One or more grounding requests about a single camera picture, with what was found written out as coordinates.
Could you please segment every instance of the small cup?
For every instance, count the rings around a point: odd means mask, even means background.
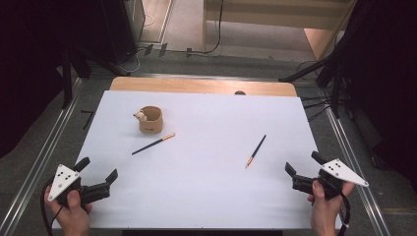
[[[139,129],[142,133],[157,134],[162,131],[162,111],[156,106],[146,106],[141,109],[147,119],[139,122]]]

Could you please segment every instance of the finger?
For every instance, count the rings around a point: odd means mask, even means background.
[[[85,205],[85,210],[87,214],[90,214],[92,212],[92,204]]]
[[[316,200],[323,200],[325,198],[325,189],[317,180],[313,182],[313,194]]]
[[[43,200],[45,202],[49,202],[48,198],[49,198],[49,193],[50,192],[51,192],[51,186],[48,185],[48,187],[46,187],[45,194],[43,195]]]
[[[81,199],[80,199],[79,192],[77,190],[73,190],[70,193],[68,193],[67,202],[68,202],[68,208],[70,210],[81,207]]]
[[[349,196],[354,188],[355,188],[355,184],[351,182],[345,182],[343,184],[343,189],[342,189],[343,195],[346,197]]]
[[[312,203],[314,201],[314,195],[309,195],[309,197],[307,197],[307,201]]]
[[[46,187],[45,194],[43,195],[43,201],[46,203],[47,206],[52,210],[52,213],[56,214],[59,209],[61,208],[61,205],[58,204],[58,201],[54,200],[52,202],[49,201],[49,193],[51,191],[51,186],[49,185]]]

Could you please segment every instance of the wooden panel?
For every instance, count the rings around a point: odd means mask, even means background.
[[[347,25],[355,3],[356,0],[349,1],[345,6],[345,14],[339,16],[337,21],[334,22],[333,29],[304,29],[317,60],[322,60],[329,49],[332,48],[338,33]]]
[[[220,0],[206,0],[207,20],[218,20]],[[223,21],[332,30],[350,0],[228,0]]]
[[[297,96],[294,86],[288,83],[198,80],[180,78],[119,77],[113,80],[110,90],[219,94],[234,94],[236,91],[241,90],[248,95]]]

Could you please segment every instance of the black stand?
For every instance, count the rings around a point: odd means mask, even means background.
[[[336,118],[338,118],[337,105],[341,90],[341,81],[343,78],[343,59],[348,54],[348,50],[355,44],[355,41],[360,39],[358,29],[367,14],[369,14],[372,6],[373,4],[370,4],[369,1],[367,3],[366,0],[359,0],[356,3],[343,38],[328,57],[316,62],[310,67],[305,68],[292,76],[278,80],[280,82],[291,83],[323,67],[322,71],[316,79],[316,84],[319,88],[324,88],[328,85],[331,79],[334,78],[330,107]]]
[[[80,78],[89,78],[91,75],[91,69],[87,63],[87,59],[96,62],[98,65],[107,69],[116,76],[130,76],[129,74],[123,73],[121,70],[110,65],[108,62],[101,59],[99,56],[94,55],[80,47],[76,46],[72,36],[71,27],[69,20],[71,17],[70,13],[74,11],[68,10],[68,3],[63,1],[50,1],[43,0],[40,2],[41,9],[44,15],[52,24],[53,34],[56,35],[62,48],[62,69],[63,69],[63,91],[64,91],[64,102],[62,108],[68,107],[68,104],[73,99],[72,90],[72,78],[71,78],[71,65],[74,67]]]

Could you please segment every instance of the cable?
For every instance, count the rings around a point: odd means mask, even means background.
[[[350,221],[350,202],[349,200],[347,200],[346,196],[344,196],[343,192],[341,189],[336,188],[330,181],[328,181],[327,179],[320,177],[320,181],[323,181],[326,183],[326,185],[331,186],[343,199],[343,203],[344,206],[346,207],[346,214],[343,216],[342,213],[340,213],[341,215],[341,220],[342,220],[342,226],[340,228],[339,233],[337,234],[337,236],[343,236],[344,232],[346,231],[346,228],[349,227],[349,221]]]
[[[221,0],[221,6],[220,6],[220,16],[218,19],[218,41],[217,41],[217,45],[210,51],[192,51],[192,52],[187,52],[187,51],[179,51],[179,50],[165,50],[166,52],[171,52],[171,53],[182,53],[182,54],[191,54],[191,55],[197,55],[197,56],[206,56],[206,57],[218,57],[220,55],[208,55],[210,53],[212,53],[215,49],[217,49],[218,45],[220,44],[221,41],[221,19],[223,16],[223,3],[224,0]]]
[[[298,73],[298,71],[300,70],[300,67],[302,66],[302,65],[304,65],[304,64],[306,64],[306,63],[316,63],[317,61],[305,61],[305,62],[302,62],[302,63],[300,63],[298,66],[297,66],[297,69],[295,70],[295,73]]]
[[[315,99],[328,99],[330,98],[330,96],[313,96],[313,97],[305,97],[305,96],[300,96],[300,99],[305,101],[305,100],[315,100]]]
[[[150,17],[150,18],[152,18],[152,22],[151,22],[151,23],[149,23],[149,24],[144,25],[144,27],[148,27],[148,26],[152,25],[152,24],[155,22],[155,18],[154,18],[153,16],[148,15],[148,14],[145,14],[145,16],[146,16],[146,17]]]
[[[52,218],[52,220],[51,220],[51,222],[50,222],[50,224],[49,224],[49,228],[51,228],[51,229],[52,229],[52,224],[53,224],[53,221],[56,219],[56,217],[58,216],[59,212],[61,212],[61,210],[62,210],[62,208],[63,208],[63,207],[64,207],[64,206],[59,207],[58,212],[56,212],[55,216],[53,216],[53,218]]]
[[[309,108],[312,108],[312,107],[315,107],[315,106],[318,106],[318,105],[330,104],[330,102],[331,102],[331,99],[328,98],[328,99],[325,99],[325,100],[323,100],[319,103],[304,105],[303,107],[304,107],[304,109],[309,109]]]
[[[322,114],[326,109],[328,109],[329,107],[331,107],[331,105],[326,106],[325,108],[323,108],[323,110],[321,110],[320,112],[316,113],[315,115],[312,115],[307,121],[310,122],[314,119],[316,119],[320,114]]]
[[[124,72],[127,72],[127,73],[134,73],[134,72],[136,72],[136,71],[138,71],[139,70],[139,68],[141,67],[141,62],[139,61],[139,53],[141,53],[142,51],[145,51],[144,49],[141,49],[141,50],[139,50],[137,53],[136,53],[136,61],[138,62],[138,66],[134,69],[134,70],[132,70],[132,71],[129,71],[129,70],[126,70],[126,69],[124,69],[123,67],[121,67],[121,66],[119,66],[119,65],[115,65],[117,68],[119,68],[120,70],[122,70],[122,71],[124,71]]]

